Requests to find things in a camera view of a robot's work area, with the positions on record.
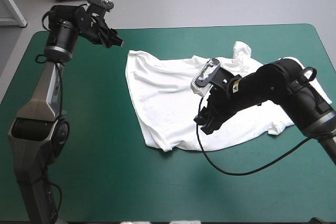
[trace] white object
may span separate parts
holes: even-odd
[[[3,2],[0,3],[0,7],[1,5],[3,5],[2,11],[7,9],[8,12],[1,13],[0,25],[2,26],[18,25],[20,27],[26,27],[27,21],[23,17],[19,8],[14,3],[14,0],[2,0],[2,1]]]
[[[220,65],[242,77],[255,72],[261,63],[251,58],[251,49],[243,42],[234,45],[232,59],[217,58]],[[147,146],[170,151],[173,147],[200,151],[196,139],[200,96],[190,82],[208,59],[193,56],[183,60],[159,60],[144,51],[129,51],[126,79],[131,100]],[[313,86],[329,102],[320,85]],[[206,151],[215,151],[243,143],[263,132],[278,135],[293,125],[287,114],[271,101],[242,110],[211,135],[199,131]]]

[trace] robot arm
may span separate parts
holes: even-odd
[[[316,74],[314,68],[302,69],[294,60],[280,59],[242,78],[221,68],[217,59],[211,59],[192,82],[192,89],[201,96],[210,89],[207,107],[194,120],[202,125],[204,133],[212,134],[240,110],[271,100],[282,107],[305,136],[335,136],[336,112],[309,83]],[[314,138],[336,164],[335,137]]]
[[[62,72],[72,59],[78,36],[107,48],[123,43],[104,20],[113,2],[87,1],[87,10],[55,5],[43,16],[49,18],[50,31],[43,54],[46,61],[36,61],[45,66],[31,100],[18,110],[8,132],[15,176],[29,220],[35,224],[63,223],[51,189],[58,186],[49,181],[47,167],[56,161],[69,136],[69,122],[62,115]]]

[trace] black cable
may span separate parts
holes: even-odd
[[[62,80],[62,74],[59,66],[55,62],[55,68],[58,72],[58,78],[59,78],[59,92],[60,92],[60,100],[59,100],[59,113],[58,113],[58,119],[62,116],[62,110],[63,110],[63,80]]]
[[[201,98],[201,101],[199,102],[199,106],[198,106],[198,113],[197,115],[199,116],[199,112],[201,111],[201,104],[202,104],[202,101],[203,101],[203,98]],[[303,141],[301,141],[299,144],[297,144],[295,147],[293,147],[292,149],[290,149],[289,151],[287,151],[286,153],[282,154],[280,157],[278,157],[277,159],[273,160],[272,162],[258,168],[258,169],[254,169],[254,170],[251,170],[249,172],[245,172],[245,173],[231,173],[231,172],[227,172],[221,168],[219,168],[211,159],[210,157],[208,156],[208,154],[206,153],[206,151],[204,150],[202,144],[201,144],[201,140],[200,140],[200,136],[198,134],[198,122],[196,121],[196,135],[197,135],[197,140],[198,140],[198,143],[200,144],[200,147],[201,147],[201,150],[202,150],[202,153],[204,154],[205,158],[208,160],[208,162],[215,168],[217,169],[218,171],[220,171],[221,173],[224,173],[226,175],[231,175],[231,176],[246,176],[246,175],[250,175],[250,174],[253,174],[253,173],[256,173],[256,172],[259,172],[273,164],[275,164],[276,162],[282,160],[283,158],[285,158],[286,156],[288,156],[289,154],[291,154],[292,152],[294,152],[295,150],[297,150],[299,147],[301,147],[304,143],[308,142],[309,140],[315,138],[315,137],[318,137],[318,136],[323,136],[323,135],[329,135],[330,133],[323,133],[323,134],[317,134],[317,135],[314,135],[314,136],[311,136],[311,137],[308,137],[306,139],[304,139]]]
[[[53,182],[50,182],[50,181],[48,181],[48,180],[46,180],[46,182],[47,182],[48,184],[52,185],[52,186],[55,186],[55,187],[58,189],[58,191],[59,191],[59,202],[58,202],[58,206],[57,206],[57,210],[56,210],[56,213],[57,213],[57,215],[58,215],[59,210],[61,209],[61,204],[62,204],[62,199],[63,199],[62,189],[61,189],[61,187],[60,187],[59,185],[57,185],[57,184],[55,184],[55,183],[53,183]]]
[[[46,60],[45,60],[45,61],[39,61],[39,57],[41,57],[41,56],[46,57]],[[36,63],[39,63],[39,64],[44,64],[44,63],[46,63],[47,61],[50,61],[50,60],[48,59],[47,56],[45,56],[45,55],[43,55],[43,54],[37,55],[36,58],[35,58],[35,62],[36,62]],[[57,61],[53,61],[53,62],[54,62],[54,64],[55,64],[55,68],[56,68],[56,70],[57,70],[58,78],[59,78],[60,101],[59,101],[59,113],[58,113],[58,117],[57,117],[57,119],[59,120],[59,119],[62,117],[62,111],[63,111],[63,80],[62,80],[61,70],[60,70],[58,64],[60,63],[60,64],[62,65],[62,62],[57,62]],[[52,152],[53,152],[53,151],[50,152],[50,155],[49,155],[49,157],[48,157],[48,159],[47,159],[47,161],[46,161],[45,167],[44,167],[43,170],[42,170],[42,175],[43,175],[42,178],[44,179],[44,181],[45,181],[46,183],[48,183],[48,184],[50,184],[50,185],[56,187],[56,188],[58,189],[58,191],[59,191],[59,202],[58,202],[58,207],[57,207],[57,210],[56,210],[56,213],[55,213],[55,216],[56,216],[56,215],[58,216],[58,212],[59,212],[59,209],[60,209],[60,207],[61,207],[61,204],[62,204],[62,198],[63,198],[62,189],[60,188],[59,185],[57,185],[57,184],[51,182],[51,181],[47,178],[47,175],[46,175],[46,173],[47,173],[47,171],[48,171],[48,163],[49,163],[49,160],[50,160],[50,158],[51,158],[51,156],[52,156],[52,154],[53,154]]]

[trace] table surface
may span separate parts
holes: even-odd
[[[27,220],[12,167],[6,134],[16,111],[31,97],[43,66],[47,32],[36,33],[0,105],[0,220]],[[123,48],[105,49],[80,38],[64,73],[69,141],[51,181],[64,193],[60,216],[68,221],[308,221],[336,220],[336,168],[312,140],[274,166],[250,176],[230,177],[213,169],[202,153],[149,148],[135,115],[125,79],[128,50],[159,59],[231,57],[236,40],[252,57],[269,63],[293,56],[318,70],[318,80],[336,101],[335,71],[311,25],[125,29]],[[279,136],[210,153],[229,171],[259,167],[304,136],[291,126]]]

